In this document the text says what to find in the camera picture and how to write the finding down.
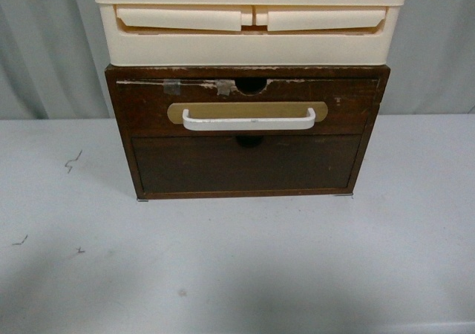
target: gray curtain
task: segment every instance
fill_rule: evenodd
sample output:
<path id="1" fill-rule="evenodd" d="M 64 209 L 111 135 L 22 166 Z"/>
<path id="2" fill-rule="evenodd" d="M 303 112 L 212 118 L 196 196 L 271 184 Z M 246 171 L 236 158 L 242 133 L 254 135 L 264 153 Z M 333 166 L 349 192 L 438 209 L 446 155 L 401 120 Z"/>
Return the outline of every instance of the gray curtain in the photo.
<path id="1" fill-rule="evenodd" d="M 475 0 L 406 0 L 382 114 L 475 112 Z M 0 0 L 0 119 L 113 116 L 94 0 Z"/>
<path id="2" fill-rule="evenodd" d="M 76 0 L 0 0 L 0 118 L 108 117 L 89 42 Z"/>

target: plastic drawer handle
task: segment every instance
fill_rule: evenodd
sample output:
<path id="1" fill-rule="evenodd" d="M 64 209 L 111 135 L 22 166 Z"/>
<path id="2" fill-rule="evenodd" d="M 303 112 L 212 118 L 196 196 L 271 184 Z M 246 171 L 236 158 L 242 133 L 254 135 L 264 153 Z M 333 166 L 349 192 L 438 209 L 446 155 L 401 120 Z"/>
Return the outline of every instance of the plastic drawer handle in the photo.
<path id="1" fill-rule="evenodd" d="M 305 117 L 193 119 L 189 109 L 183 109 L 183 126 L 193 131 L 254 131 L 254 130 L 306 130 L 315 124 L 313 108 Z"/>

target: drawer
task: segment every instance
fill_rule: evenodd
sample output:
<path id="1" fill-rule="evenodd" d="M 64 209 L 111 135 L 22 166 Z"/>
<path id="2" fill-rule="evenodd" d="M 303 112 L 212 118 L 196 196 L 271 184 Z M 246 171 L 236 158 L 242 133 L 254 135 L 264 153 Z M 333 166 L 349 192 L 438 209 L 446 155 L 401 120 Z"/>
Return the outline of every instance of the drawer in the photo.
<path id="1" fill-rule="evenodd" d="M 361 134 L 377 79 L 141 79 L 116 81 L 115 110 L 134 134 L 204 136 L 174 124 L 175 103 L 323 102 L 328 114 L 305 134 Z"/>
<path id="2" fill-rule="evenodd" d="M 146 137 L 133 138 L 132 145 L 145 194 L 199 197 L 346 189 L 360 139 Z"/>

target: wooden drawer unit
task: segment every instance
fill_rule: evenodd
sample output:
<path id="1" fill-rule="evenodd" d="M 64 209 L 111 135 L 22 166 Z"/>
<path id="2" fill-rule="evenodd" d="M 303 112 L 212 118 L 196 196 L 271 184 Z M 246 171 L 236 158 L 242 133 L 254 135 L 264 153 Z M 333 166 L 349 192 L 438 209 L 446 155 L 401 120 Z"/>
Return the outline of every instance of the wooden drawer unit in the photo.
<path id="1" fill-rule="evenodd" d="M 109 66 L 105 73 L 137 196 L 157 199 L 351 194 L 389 72 Z M 315 123 L 304 129 L 183 125 L 183 109 L 213 128 L 216 118 L 300 122 L 309 108 Z"/>

